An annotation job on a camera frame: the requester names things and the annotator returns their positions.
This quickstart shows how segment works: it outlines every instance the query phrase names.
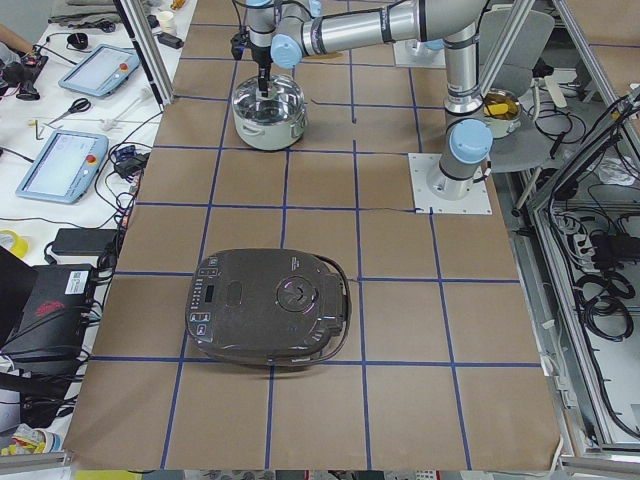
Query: power cord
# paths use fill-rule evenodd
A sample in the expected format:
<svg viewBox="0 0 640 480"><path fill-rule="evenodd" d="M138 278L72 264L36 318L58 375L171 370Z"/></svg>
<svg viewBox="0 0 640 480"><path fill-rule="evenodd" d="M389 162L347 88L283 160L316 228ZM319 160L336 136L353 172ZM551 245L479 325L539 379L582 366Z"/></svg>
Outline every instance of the power cord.
<svg viewBox="0 0 640 480"><path fill-rule="evenodd" d="M71 65L77 65L78 62L74 62L73 60L65 57L64 55L60 55L58 52L51 50L49 47L45 47L44 45L34 45L34 47L36 47L38 49L38 53L40 53L40 50L46 50L49 53L54 54L56 57L60 57L62 60L64 60L65 62L69 62Z"/></svg>
<svg viewBox="0 0 640 480"><path fill-rule="evenodd" d="M16 152L15 150L11 150L10 148L7 147L0 147L0 155L2 155L4 152L9 152L9 153L13 153L15 156L22 158L23 160L29 162L29 163L33 163L34 160L33 158L29 158L26 155L23 155L19 152Z"/></svg>
<svg viewBox="0 0 640 480"><path fill-rule="evenodd" d="M547 202L547 208L546 208L547 221L549 223L549 228L550 228L550 231L551 231L551 235L552 235L555 243L560 248L560 252L561 252L560 257L562 259L562 262L564 263L566 274L567 274L570 282L573 285L575 285L576 280L575 280L573 270L572 270L572 268L570 266L570 263L569 263L569 260L568 260L568 256L569 255L567 254L566 249L565 249L565 247L563 245L563 242L562 242L562 233L561 233L560 229L558 228L558 225L557 225L556 219L555 219L554 204L555 204L555 201L556 201L556 196L558 195L558 192L561 190L562 186L570 184L571 182L573 182L574 180L578 179L582 175L582 172L572 172L571 174L567 174L567 172L571 172L573 170L573 167L578 162L582 162L582 165L585 168L588 168L590 165L592 165L596 161L598 161L599 157L601 158L601 156L604 155L604 152L606 151L607 148L609 148L612 145L616 145L619 142L619 140L621 138L619 132L620 132L621 129L624 131L623 122L625 122L631 115L637 113L638 110L639 109L634 106L634 102L629 102L629 98L628 97L621 97L621 98L617 99L615 102L613 102L611 105L609 105L606 108L606 110L594 122L594 124L591 126L591 128L585 133L585 135L583 136L583 138L581 140L580 148L579 148L578 152L574 155L572 161L569 162L569 164L564 168L563 174L558 176L558 178L556 179L556 181L555 181L555 183L554 183L554 185L553 185L553 187L551 189L551 192L549 194L549 200ZM597 135L594 135L594 132L596 132L596 129L600 126L601 122L603 122L604 119L609 117L609 116L613 117L611 124L608 127L604 128ZM600 145L600 146L590 155L589 158L586 159L586 161L583 161L583 159L584 159L583 157L585 155L585 152L587 152L591 148L595 147L596 145ZM627 433L628 435L632 436L633 438L640 439L640 431L638 431L637 429L633 429L633 428L629 427L627 424L625 424L621 420L618 412L613 408L613 405L611 403L611 399L609 398L609 393L607 391L606 380L605 380L604 375L602 373L602 369L600 367L598 359L597 359L597 357L595 355L595 349L593 348L593 346L591 344L591 338L590 338L589 333L588 333L589 331L592 331L587 326L587 322L589 321L588 317L590 315L590 312L589 312L589 310L587 310L587 315L585 316L584 307L582 305L582 302L580 300L580 297L579 297L577 291L574 290L573 296L574 296L575 310L577 312L578 318L581 319L580 325L581 325L581 329L582 329L583 338L584 338L584 341L586 343L587 352L588 352L588 355L590 357L590 360L591 360L591 363L592 363L592 366L593 366L593 370L594 370L594 373L595 373L597 381L598 381L598 388L599 388L600 395L601 395L603 403L604 403L604 407L605 407L607 413L609 414L611 420L613 421L613 423L618 428L620 428L623 432ZM610 305L611 307L613 307L613 306L619 307L620 303L621 303L621 302L617 303L615 301L610 302L608 300L607 300L607 302L612 304L612 305ZM626 338L626 337L624 337L625 335L630 335L631 334L629 332L629 324L628 324L629 317L625 317L625 319L627 321L627 327L625 329L625 332L623 332L621 334L622 338Z"/></svg>

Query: white cable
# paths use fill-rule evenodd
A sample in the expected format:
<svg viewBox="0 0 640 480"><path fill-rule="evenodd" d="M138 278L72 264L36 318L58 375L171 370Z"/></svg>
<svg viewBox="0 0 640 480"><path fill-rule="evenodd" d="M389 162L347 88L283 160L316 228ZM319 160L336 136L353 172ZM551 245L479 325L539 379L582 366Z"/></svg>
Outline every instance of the white cable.
<svg viewBox="0 0 640 480"><path fill-rule="evenodd" d="M551 460L551 466L549 467L549 471L547 473L528 473L528 472L502 472L502 471L493 471L489 473L497 473L498 475L509 475L514 477L534 477L534 478L544 478L549 479L551 475L556 471L556 466L558 464L558 460L560 459L560 454L562 453L562 447L564 446L564 440L562 436L558 441L558 446L556 447L555 452L553 453L553 458Z"/></svg>

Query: scissors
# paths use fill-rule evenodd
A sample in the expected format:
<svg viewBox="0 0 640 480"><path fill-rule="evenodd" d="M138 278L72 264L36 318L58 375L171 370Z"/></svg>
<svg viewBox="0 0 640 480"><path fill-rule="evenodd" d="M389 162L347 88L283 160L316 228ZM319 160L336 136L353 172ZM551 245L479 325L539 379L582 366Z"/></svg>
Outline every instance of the scissors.
<svg viewBox="0 0 640 480"><path fill-rule="evenodd" d="M58 118L52 120L49 122L49 125L51 125L52 123L55 123L59 120L62 120L64 117L66 117L67 115L71 115L72 113L78 113L78 112L86 112L87 110L89 110L91 108L91 102L89 101L88 98L82 97L82 98L78 98L77 100L74 100L73 103L71 104L71 106L67 109L66 112L64 112L62 115L60 115Z"/></svg>

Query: stainless steel pot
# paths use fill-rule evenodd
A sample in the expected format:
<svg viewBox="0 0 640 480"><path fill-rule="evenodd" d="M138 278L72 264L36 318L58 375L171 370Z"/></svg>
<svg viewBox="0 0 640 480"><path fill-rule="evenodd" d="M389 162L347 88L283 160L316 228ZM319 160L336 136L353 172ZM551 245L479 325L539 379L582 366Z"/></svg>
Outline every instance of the stainless steel pot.
<svg viewBox="0 0 640 480"><path fill-rule="evenodd" d="M267 97L262 97L258 77L252 77L233 92L233 118L238 135L247 144L259 150L280 150L304 133L304 95L293 78L274 75Z"/></svg>
<svg viewBox="0 0 640 480"><path fill-rule="evenodd" d="M506 137L520 126L522 109L518 98L513 93L492 88L485 96L485 103L487 106L499 104L507 106L507 111L500 115L487 115L485 111L484 122L491 130L493 138Z"/></svg>

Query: yellow tape roll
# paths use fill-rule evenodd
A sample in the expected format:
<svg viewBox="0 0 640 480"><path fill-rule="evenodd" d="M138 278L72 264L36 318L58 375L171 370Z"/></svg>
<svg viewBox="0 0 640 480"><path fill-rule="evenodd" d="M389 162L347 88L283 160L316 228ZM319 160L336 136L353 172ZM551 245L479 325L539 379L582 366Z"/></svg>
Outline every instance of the yellow tape roll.
<svg viewBox="0 0 640 480"><path fill-rule="evenodd" d="M0 230L0 247L4 247L18 258L23 258L29 250L27 241L11 230Z"/></svg>

